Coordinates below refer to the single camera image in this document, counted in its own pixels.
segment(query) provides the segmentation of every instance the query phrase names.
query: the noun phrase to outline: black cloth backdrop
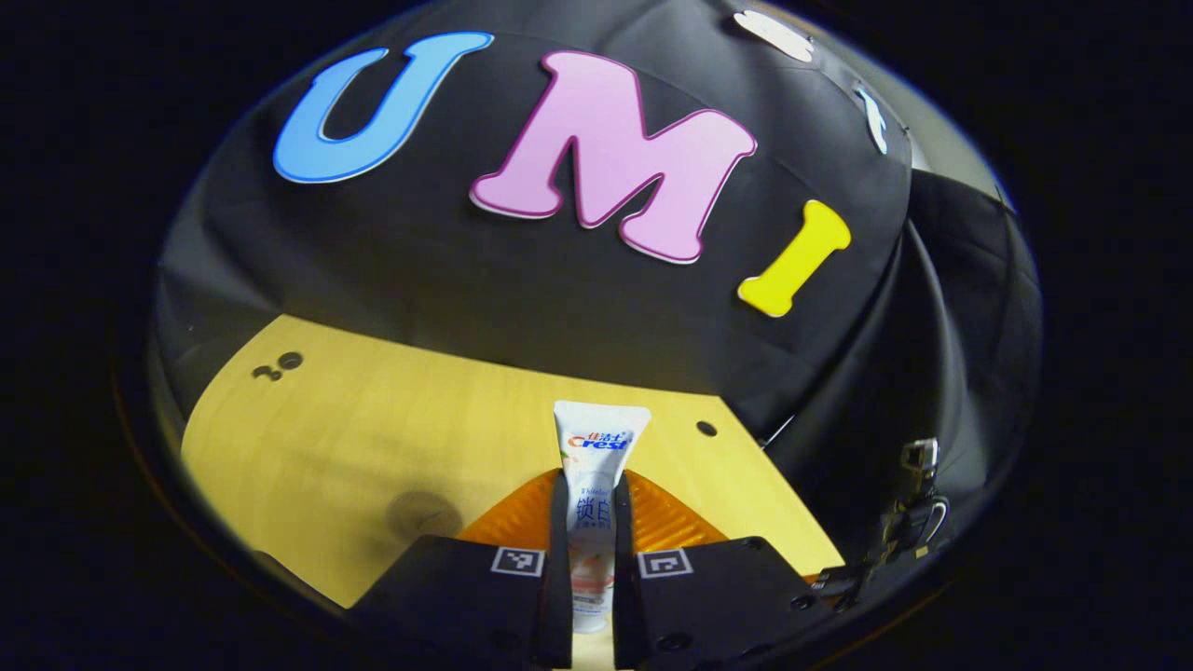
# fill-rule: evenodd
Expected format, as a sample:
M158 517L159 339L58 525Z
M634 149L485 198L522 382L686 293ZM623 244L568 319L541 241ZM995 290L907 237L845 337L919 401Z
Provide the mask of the black cloth backdrop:
M278 314L475 359L721 395L846 554L874 540L897 450L935 436L940 486L963 529L1009 468L1036 394L1041 304L1013 213L913 171L902 121L882 104L889 155L869 136L860 81L818 49L792 60L749 36L738 5L455 1L425 5L313 63L252 110L215 152L169 233L154 330L180 420L220 368ZM406 144L353 179L286 181L272 153L326 67L366 49L327 119L330 137L372 117L402 51L443 32L495 41L464 56ZM758 150L727 181L704 254L676 266L631 250L616 222L580 228L570 160L546 220L475 207L549 82L543 55L588 51L633 68L648 134L700 109L744 125ZM829 204L853 241L780 319L736 296Z

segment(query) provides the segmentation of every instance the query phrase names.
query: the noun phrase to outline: blue letter u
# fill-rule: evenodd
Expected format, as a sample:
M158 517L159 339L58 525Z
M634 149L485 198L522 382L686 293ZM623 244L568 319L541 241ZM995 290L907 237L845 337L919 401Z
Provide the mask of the blue letter u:
M327 115L357 73L385 57L389 49L370 49L321 72L278 136L273 150L278 174L305 184L340 181L379 166L409 137L456 61L490 42L493 36L487 32L449 32L415 42L406 50L410 62L385 93L372 121L344 140L323 135Z

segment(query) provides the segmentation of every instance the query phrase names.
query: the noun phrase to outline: yellow wooden surface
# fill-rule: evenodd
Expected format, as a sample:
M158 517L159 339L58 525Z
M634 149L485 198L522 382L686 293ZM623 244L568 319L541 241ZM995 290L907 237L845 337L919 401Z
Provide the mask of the yellow wooden surface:
M278 381L252 376L259 365L278 369L291 351L302 353L301 367ZM422 530L439 521L451 534L558 467L558 399L650 408L628 468L730 538L765 536L802 574L842 564L717 396L483 363L286 315L216 375L181 455L245 544L347 608L413 542L403 515L425 512L434 519ZM700 433L700 420L717 436Z

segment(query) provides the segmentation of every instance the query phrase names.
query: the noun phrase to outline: black background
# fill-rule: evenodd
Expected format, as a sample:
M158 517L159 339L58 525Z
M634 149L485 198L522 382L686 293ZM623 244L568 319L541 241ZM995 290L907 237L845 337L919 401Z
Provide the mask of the black background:
M171 519L122 431L110 368L123 331L144 324L160 236L227 129L401 6L118 4L6 21L20 117L6 128L7 303L20 314L7 320L17 561L0 665L354 665ZM1043 398L1014 480L952 586L830 667L1177 667L1188 5L795 8L971 133L1010 189L1045 291Z

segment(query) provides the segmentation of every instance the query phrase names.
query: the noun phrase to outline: pink letter m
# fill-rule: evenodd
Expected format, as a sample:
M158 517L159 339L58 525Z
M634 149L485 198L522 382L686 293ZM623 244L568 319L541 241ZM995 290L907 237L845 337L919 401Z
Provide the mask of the pink letter m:
M554 215L563 205L555 173L575 143L582 227L600 226L661 179L647 207L622 222L622 239L670 263L698 259L704 222L734 166L758 147L754 136L718 111L700 110L647 137L633 70L580 51L548 54L543 67L552 75L546 93L501 170L472 184L472 202L523 218Z

